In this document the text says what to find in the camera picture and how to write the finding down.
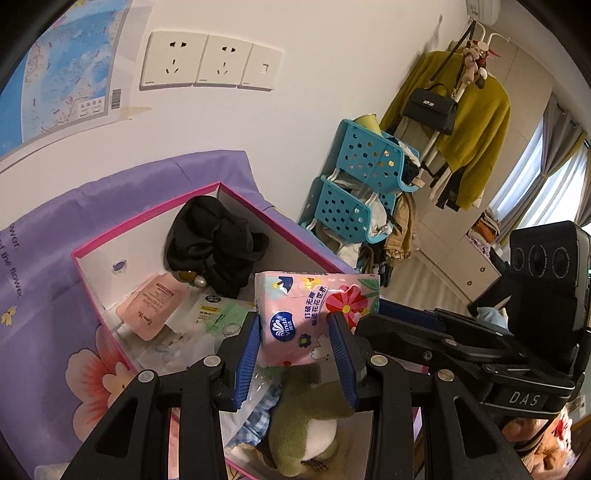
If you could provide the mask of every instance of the vinda logo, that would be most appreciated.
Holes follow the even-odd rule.
[[[280,342],[289,342],[296,336],[293,316],[289,312],[277,312],[269,323],[271,334]]]

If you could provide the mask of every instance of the electrical outlet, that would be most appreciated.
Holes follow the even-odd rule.
[[[150,35],[141,86],[192,85],[197,78],[207,35],[156,31]]]
[[[283,52],[254,44],[240,85],[273,90]]]
[[[238,85],[252,43],[209,35],[197,75],[198,84]]]

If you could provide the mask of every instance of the green packet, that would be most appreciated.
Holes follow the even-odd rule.
[[[180,335],[210,333],[229,337],[240,331],[246,314],[254,310],[253,302],[204,293],[188,314],[171,319],[167,325]]]

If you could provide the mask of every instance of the pearl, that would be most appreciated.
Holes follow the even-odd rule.
[[[207,287],[207,281],[201,275],[197,275],[193,280],[193,285],[199,288]]]

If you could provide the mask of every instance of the stacked storage basket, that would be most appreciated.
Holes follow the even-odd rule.
[[[380,136],[351,120],[343,120],[343,123],[345,136],[336,161],[336,171],[343,170],[361,181],[370,191],[378,194],[386,211],[392,213],[398,192],[418,189],[415,185],[402,182],[405,162],[402,148],[390,140],[392,135],[385,132]],[[411,150],[418,158],[418,151]],[[374,244],[384,240],[387,233],[369,234],[371,208],[329,178],[322,176],[322,191],[314,219],[346,242]]]

